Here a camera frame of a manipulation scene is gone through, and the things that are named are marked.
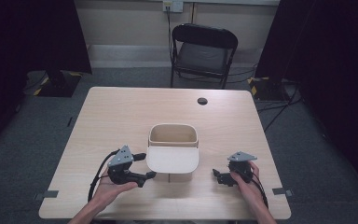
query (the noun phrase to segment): black tape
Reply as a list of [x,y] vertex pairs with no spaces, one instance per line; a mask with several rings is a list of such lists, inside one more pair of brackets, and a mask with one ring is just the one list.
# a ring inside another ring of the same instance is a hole
[[285,190],[284,188],[273,189],[272,192],[274,193],[274,195],[284,194],[286,195],[286,197],[291,197],[294,195],[290,189]]
[[57,190],[46,190],[44,193],[38,193],[34,196],[36,201],[42,201],[45,198],[57,198]]

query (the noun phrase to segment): black round object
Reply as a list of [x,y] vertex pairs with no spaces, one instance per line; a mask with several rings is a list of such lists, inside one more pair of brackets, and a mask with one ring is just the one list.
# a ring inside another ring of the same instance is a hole
[[197,102],[199,103],[199,105],[206,105],[208,104],[208,100],[203,98],[203,97],[200,97]]

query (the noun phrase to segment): black curtain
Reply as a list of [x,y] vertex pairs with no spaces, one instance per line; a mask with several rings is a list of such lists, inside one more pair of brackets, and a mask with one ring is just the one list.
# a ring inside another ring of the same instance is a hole
[[358,172],[358,1],[282,0],[257,70],[301,83],[306,103]]
[[0,128],[23,96],[27,73],[91,74],[73,0],[0,0]]

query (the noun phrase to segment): chair backrest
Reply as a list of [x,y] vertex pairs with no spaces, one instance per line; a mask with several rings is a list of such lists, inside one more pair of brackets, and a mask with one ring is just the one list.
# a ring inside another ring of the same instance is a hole
[[172,30],[172,41],[180,41],[220,49],[235,49],[237,37],[230,31],[221,28],[185,23]]

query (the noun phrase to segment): black folding chair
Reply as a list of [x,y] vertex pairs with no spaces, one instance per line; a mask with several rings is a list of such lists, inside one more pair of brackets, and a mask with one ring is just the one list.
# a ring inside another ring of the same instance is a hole
[[222,89],[226,87],[228,72],[238,46],[237,37],[226,29],[197,24],[181,24],[172,30],[173,74],[193,74],[219,78]]

